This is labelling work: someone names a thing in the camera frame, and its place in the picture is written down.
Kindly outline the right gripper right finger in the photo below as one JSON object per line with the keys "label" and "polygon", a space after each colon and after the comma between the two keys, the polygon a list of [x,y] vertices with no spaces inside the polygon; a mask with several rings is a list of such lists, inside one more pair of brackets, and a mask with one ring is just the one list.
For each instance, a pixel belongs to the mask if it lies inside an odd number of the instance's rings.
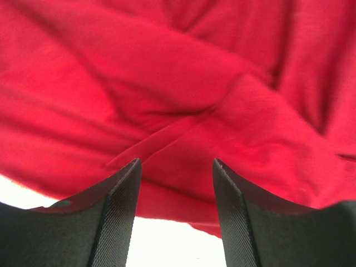
{"label": "right gripper right finger", "polygon": [[355,202],[313,209],[280,198],[220,160],[212,167],[227,266],[354,266]]}

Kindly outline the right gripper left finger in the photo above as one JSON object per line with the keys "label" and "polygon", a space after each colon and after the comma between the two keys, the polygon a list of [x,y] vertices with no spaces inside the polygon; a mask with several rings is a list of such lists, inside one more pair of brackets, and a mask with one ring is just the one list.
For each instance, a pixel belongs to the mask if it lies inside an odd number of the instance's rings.
{"label": "right gripper left finger", "polygon": [[142,164],[50,207],[1,204],[2,266],[125,266]]}

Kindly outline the red t-shirt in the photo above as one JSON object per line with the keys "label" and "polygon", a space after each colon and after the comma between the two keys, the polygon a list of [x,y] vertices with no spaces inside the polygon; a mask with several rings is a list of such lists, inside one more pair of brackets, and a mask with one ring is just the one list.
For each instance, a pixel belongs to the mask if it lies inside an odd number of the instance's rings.
{"label": "red t-shirt", "polygon": [[355,2],[2,1],[1,174],[63,199],[134,158],[138,216],[216,236],[215,158],[355,199]]}

